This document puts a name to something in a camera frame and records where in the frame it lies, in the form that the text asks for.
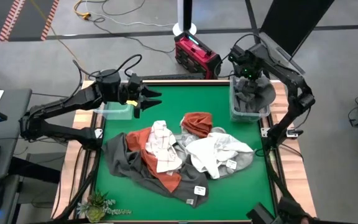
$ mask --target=cloth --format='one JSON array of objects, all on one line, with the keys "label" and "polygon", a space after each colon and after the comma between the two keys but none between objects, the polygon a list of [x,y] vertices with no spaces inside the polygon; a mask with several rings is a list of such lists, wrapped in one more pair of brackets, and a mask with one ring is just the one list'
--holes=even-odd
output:
[{"label": "cloth", "polygon": [[152,173],[152,175],[158,178],[165,186],[165,188],[169,190],[169,192],[173,192],[178,187],[181,177],[177,173],[168,175],[167,173],[157,172],[158,160],[153,154],[149,154],[145,148],[151,130],[152,128],[145,128],[140,131],[133,131],[128,133],[126,136],[128,148],[131,151],[140,151],[143,161],[147,164],[147,168]]},{"label": "cloth", "polygon": [[186,150],[194,167],[199,172],[208,171],[212,179],[244,169],[254,159],[254,152],[246,143],[223,133],[209,133],[206,138],[189,143]]},{"label": "cloth", "polygon": [[234,109],[243,113],[258,113],[262,108],[273,103],[276,92],[270,80],[262,75],[255,82],[257,88],[254,92],[245,90],[248,79],[234,78]]},{"label": "cloth", "polygon": [[212,115],[204,112],[186,113],[180,125],[182,131],[186,129],[191,134],[205,138],[212,129]]},{"label": "cloth", "polygon": [[[142,151],[132,151],[127,145],[127,135],[118,134],[108,140],[103,146],[104,158],[111,175],[129,177],[135,183],[156,192],[164,197],[175,197],[189,203],[193,208],[204,203],[208,199],[209,188],[204,173],[198,172],[190,162],[190,157],[183,160],[181,169],[175,171],[180,175],[181,181],[178,187],[170,192],[159,179],[150,172],[150,169],[142,160]],[[195,195],[195,186],[206,188],[205,196]]]},{"label": "cloth", "polygon": [[176,170],[181,166],[182,160],[173,148],[176,142],[165,121],[154,122],[145,148],[157,158],[158,173]]}]

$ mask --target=plastic container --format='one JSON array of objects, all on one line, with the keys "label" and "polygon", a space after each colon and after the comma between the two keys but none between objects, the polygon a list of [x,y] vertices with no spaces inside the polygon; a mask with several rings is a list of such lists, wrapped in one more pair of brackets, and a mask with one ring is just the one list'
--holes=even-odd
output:
[{"label": "plastic container", "polygon": [[253,123],[260,118],[267,117],[270,114],[270,106],[260,109],[259,113],[243,113],[234,109],[234,76],[230,77],[230,119],[237,122]]},{"label": "plastic container", "polygon": [[93,110],[102,114],[107,120],[130,120],[133,117],[134,106],[121,105],[117,102],[110,102],[106,110]]}]

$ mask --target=green mat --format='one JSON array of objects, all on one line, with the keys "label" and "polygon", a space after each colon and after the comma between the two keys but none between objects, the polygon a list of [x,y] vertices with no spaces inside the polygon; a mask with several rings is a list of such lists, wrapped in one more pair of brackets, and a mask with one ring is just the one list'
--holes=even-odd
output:
[{"label": "green mat", "polygon": [[[247,143],[252,149],[262,147],[257,123],[244,124],[230,121],[228,86],[153,86],[162,93],[162,104],[141,112],[140,119],[107,120],[104,142],[120,132],[137,131],[165,120],[168,128],[180,133],[179,122],[187,112],[209,112],[213,125],[224,128],[228,134]],[[115,199],[115,208],[130,209],[131,215],[106,216],[106,220],[248,220],[246,213],[261,202],[273,213],[265,161],[255,157],[248,168],[219,179],[209,180],[209,199],[197,208],[175,198],[166,198],[133,183],[127,177],[109,173],[101,155],[96,189],[109,192]]]}]

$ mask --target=floor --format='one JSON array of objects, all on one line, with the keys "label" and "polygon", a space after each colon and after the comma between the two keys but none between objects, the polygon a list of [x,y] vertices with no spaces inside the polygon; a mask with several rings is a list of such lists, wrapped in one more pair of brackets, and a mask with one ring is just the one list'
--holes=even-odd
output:
[{"label": "floor", "polygon": [[[193,22],[199,29],[251,28],[243,0],[194,0]],[[52,26],[58,35],[100,34],[103,31],[72,13],[75,0],[60,1]],[[106,9],[114,13],[126,11],[141,0],[109,1]],[[272,0],[251,0],[256,23],[260,27]],[[101,14],[98,4],[89,10]],[[120,22],[174,23],[175,0],[146,0],[142,9],[115,17]],[[358,0],[335,1],[318,26],[358,25]],[[140,32],[170,30],[171,27],[123,26],[108,20],[101,24],[112,32]],[[242,34],[201,34],[198,38],[221,55],[226,55],[233,42]],[[160,50],[173,48],[173,36],[138,37],[144,44]],[[70,39],[64,41],[88,71],[114,68],[132,54],[142,54],[143,61],[133,68],[138,75],[166,75],[185,73],[177,65],[173,54],[147,50],[137,42],[120,37]],[[242,46],[253,44],[244,39]],[[56,40],[43,42],[0,43],[0,88],[31,88],[34,92],[69,95],[78,82],[73,57]],[[358,128],[348,122],[348,112],[356,106],[358,95],[358,29],[313,31],[306,39],[295,62],[306,71],[306,81],[316,97],[305,133],[299,138],[305,158],[306,173],[316,207],[322,220],[358,223]],[[223,65],[222,73],[231,67]],[[33,95],[30,104],[55,100]],[[51,119],[52,123],[71,126],[73,113]],[[27,152],[64,152],[56,144],[20,142],[17,153],[29,146]],[[48,220],[51,209],[23,207],[18,223]]]}]

